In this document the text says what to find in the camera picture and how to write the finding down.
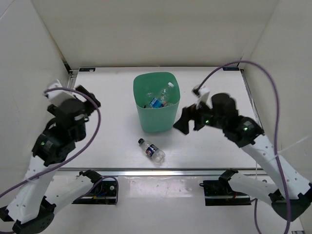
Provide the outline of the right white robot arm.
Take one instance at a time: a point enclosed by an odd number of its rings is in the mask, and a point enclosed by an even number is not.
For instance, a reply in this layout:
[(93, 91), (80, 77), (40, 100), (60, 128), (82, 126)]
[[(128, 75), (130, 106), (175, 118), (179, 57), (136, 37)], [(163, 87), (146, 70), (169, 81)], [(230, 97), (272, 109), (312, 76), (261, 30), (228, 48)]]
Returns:
[(235, 105), (209, 108), (191, 105), (182, 109), (180, 119), (173, 127), (189, 133), (189, 121), (194, 130), (204, 126), (221, 129), (224, 136), (251, 156), (273, 180), (272, 184), (251, 179), (234, 169), (219, 177), (219, 190), (230, 195), (234, 191), (252, 195), (272, 206), (283, 219), (294, 221), (312, 202), (312, 184), (300, 175), (282, 156), (274, 153), (273, 145), (263, 129), (251, 118), (241, 116)]

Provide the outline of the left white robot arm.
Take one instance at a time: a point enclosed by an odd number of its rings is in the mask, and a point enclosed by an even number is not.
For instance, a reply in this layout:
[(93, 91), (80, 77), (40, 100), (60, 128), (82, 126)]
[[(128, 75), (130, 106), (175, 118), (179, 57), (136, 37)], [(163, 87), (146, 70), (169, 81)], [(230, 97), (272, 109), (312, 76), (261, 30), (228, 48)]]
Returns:
[(54, 118), (35, 142), (24, 180), (11, 188), (19, 192), (0, 209), (1, 220), (13, 222), (12, 232), (16, 234), (41, 233), (62, 208), (87, 193), (97, 195), (102, 190), (100, 174), (87, 171), (64, 188), (46, 194), (56, 170), (71, 161), (67, 156), (75, 143), (85, 139), (85, 123), (101, 104), (81, 85), (69, 89), (55, 81), (44, 93), (51, 103), (47, 111)]

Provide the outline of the small Pepsi bottle black cap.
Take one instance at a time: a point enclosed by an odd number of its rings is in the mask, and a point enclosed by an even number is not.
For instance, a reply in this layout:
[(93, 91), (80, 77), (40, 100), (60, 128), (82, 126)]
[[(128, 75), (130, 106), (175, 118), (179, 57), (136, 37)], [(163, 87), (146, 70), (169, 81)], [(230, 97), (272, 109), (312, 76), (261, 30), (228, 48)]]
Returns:
[(165, 159), (165, 153), (155, 146), (152, 142), (140, 138), (138, 144), (142, 151), (155, 163), (162, 163)]

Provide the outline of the blue label water bottle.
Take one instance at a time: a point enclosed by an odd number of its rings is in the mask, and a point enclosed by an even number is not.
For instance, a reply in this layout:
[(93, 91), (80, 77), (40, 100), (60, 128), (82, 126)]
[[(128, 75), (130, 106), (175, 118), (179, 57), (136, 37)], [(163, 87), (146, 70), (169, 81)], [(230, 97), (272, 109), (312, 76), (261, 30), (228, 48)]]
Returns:
[(172, 105), (170, 103), (170, 97), (172, 96), (174, 87), (175, 86), (171, 82), (168, 82), (168, 84), (161, 89), (160, 93), (152, 99), (150, 107), (156, 109)]

